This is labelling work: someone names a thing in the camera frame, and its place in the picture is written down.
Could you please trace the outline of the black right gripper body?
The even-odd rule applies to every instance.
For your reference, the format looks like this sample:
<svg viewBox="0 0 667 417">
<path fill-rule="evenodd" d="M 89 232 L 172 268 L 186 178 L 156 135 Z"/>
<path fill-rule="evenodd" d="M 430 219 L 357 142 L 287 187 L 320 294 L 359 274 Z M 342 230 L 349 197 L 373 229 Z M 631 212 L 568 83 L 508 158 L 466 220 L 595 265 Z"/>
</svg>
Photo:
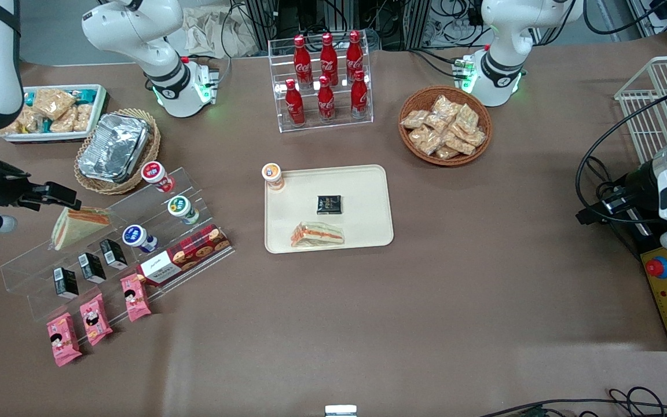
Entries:
<svg viewBox="0 0 667 417">
<path fill-rule="evenodd" d="M 0 161 L 0 207 L 18 207 L 18 198 L 29 196 L 29 174 Z"/>
</svg>

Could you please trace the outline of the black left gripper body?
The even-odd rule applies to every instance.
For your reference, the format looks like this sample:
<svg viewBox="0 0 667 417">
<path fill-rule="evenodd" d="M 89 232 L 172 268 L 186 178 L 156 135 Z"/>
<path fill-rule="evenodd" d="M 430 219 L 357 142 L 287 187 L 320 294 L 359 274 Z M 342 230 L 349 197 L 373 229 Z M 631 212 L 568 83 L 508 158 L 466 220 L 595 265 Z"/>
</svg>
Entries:
<svg viewBox="0 0 667 417">
<path fill-rule="evenodd" d="M 622 188 L 623 211 L 635 209 L 644 217 L 658 217 L 659 192 L 652 161 L 620 177 L 617 185 Z"/>
</svg>

